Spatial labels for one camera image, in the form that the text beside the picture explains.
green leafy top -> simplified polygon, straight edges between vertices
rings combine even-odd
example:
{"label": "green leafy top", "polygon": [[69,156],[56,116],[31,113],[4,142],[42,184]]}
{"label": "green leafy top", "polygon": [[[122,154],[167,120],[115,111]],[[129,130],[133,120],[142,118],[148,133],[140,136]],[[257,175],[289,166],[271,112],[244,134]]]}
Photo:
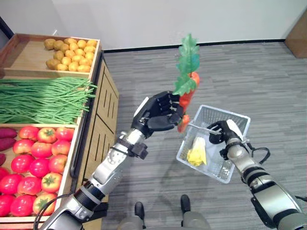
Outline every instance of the green leafy top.
{"label": "green leafy top", "polygon": [[192,38],[191,34],[182,39],[182,46],[179,47],[179,64],[177,64],[180,76],[175,82],[174,95],[182,96],[197,87],[196,82],[189,77],[189,74],[200,66],[200,47],[196,44],[196,39]]}

baseboard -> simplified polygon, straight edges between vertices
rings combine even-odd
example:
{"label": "baseboard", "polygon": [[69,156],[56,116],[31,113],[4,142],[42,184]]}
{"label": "baseboard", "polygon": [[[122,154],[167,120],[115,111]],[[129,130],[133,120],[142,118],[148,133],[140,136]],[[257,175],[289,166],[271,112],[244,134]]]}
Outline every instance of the baseboard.
{"label": "baseboard", "polygon": [[[227,44],[243,44],[243,43],[264,43],[264,42],[284,42],[285,39],[268,39],[268,40],[247,40],[247,41],[230,41],[230,42],[208,42],[199,43],[200,46],[216,46],[216,45],[227,45]],[[155,49],[173,49],[178,48],[180,45],[172,46],[153,46],[153,47],[141,47],[141,48],[128,48],[128,49],[110,49],[105,50],[105,53],[118,53],[118,52],[130,52],[130,51],[141,51],[141,50],[155,50]]]}

white wire basket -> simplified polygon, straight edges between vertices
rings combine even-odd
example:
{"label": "white wire basket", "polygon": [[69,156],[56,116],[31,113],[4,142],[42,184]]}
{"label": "white wire basket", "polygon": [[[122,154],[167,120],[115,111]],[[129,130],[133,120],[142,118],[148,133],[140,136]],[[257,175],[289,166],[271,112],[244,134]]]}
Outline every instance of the white wire basket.
{"label": "white wire basket", "polygon": [[[209,125],[217,121],[228,119],[233,120],[237,124],[245,138],[250,124],[250,118],[248,116],[208,105],[201,105],[194,119],[188,124],[184,140],[182,141],[176,159],[222,183],[229,183],[235,166],[230,160],[225,161],[220,155],[220,150],[224,149],[226,146],[224,142],[218,145],[210,143],[209,134],[215,131],[207,129]],[[187,160],[188,151],[192,148],[193,141],[196,137],[202,137],[206,141],[206,165],[193,166]]]}

gray carpet floor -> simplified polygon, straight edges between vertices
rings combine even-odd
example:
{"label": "gray carpet floor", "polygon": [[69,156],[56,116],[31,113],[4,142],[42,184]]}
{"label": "gray carpet floor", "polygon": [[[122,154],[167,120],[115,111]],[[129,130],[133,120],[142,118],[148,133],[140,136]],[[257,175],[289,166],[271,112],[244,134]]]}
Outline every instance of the gray carpet floor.
{"label": "gray carpet floor", "polygon": [[[174,89],[177,56],[177,49],[105,54],[120,93],[118,132],[129,129],[145,96]],[[206,104],[251,117],[248,138],[272,153],[264,167],[293,194],[305,196],[307,60],[296,59],[283,43],[203,46],[200,56],[201,83],[190,116]],[[137,201],[144,203],[148,227],[180,226],[182,194],[190,196],[192,209],[214,230],[266,229],[238,172],[222,184],[176,160],[182,139],[170,130],[146,140],[149,155],[135,159],[111,193],[103,229],[116,229],[133,215]]]}

wooden produce stand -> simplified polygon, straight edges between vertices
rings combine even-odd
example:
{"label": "wooden produce stand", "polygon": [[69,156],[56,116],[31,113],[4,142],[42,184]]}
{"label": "wooden produce stand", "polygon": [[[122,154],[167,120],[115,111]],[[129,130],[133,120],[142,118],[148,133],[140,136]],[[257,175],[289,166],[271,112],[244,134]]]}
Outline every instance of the wooden produce stand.
{"label": "wooden produce stand", "polygon": [[[81,77],[95,82],[98,88],[96,98],[88,100],[90,112],[83,111],[75,125],[68,124],[30,124],[36,127],[70,127],[75,132],[71,142],[68,160],[63,172],[58,195],[66,194],[79,188],[104,159],[108,147],[114,143],[118,110],[118,91],[106,67],[101,52],[100,40],[94,53],[93,64],[89,73],[49,70],[45,61],[52,58],[53,51],[44,49],[43,41],[47,38],[64,40],[66,37],[15,34],[0,51],[0,79],[45,79],[58,77]],[[0,127],[13,127],[18,131],[27,124],[0,124]],[[4,152],[7,160],[3,167],[10,170],[10,163],[16,156],[12,149]],[[48,217],[42,217],[39,226]],[[33,229],[35,215],[29,217],[0,217],[0,229]]]}

